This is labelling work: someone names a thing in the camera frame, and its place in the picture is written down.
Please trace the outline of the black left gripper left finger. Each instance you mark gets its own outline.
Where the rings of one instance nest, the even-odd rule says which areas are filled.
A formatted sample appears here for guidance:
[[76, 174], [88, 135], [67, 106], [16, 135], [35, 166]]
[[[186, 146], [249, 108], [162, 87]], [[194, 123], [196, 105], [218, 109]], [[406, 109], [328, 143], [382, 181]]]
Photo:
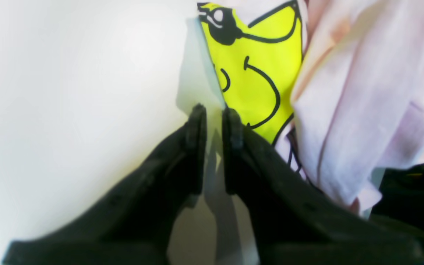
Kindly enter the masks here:
[[174, 222], [202, 192], [206, 108], [81, 216], [44, 237], [10, 243], [4, 265], [168, 265]]

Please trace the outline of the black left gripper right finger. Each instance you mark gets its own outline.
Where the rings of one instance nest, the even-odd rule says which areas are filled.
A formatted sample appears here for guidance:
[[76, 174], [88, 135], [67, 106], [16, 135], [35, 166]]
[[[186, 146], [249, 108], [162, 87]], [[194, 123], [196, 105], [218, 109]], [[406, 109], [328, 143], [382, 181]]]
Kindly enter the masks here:
[[262, 265], [424, 265], [413, 238], [340, 208], [303, 181], [239, 114], [222, 114], [226, 191], [245, 203]]

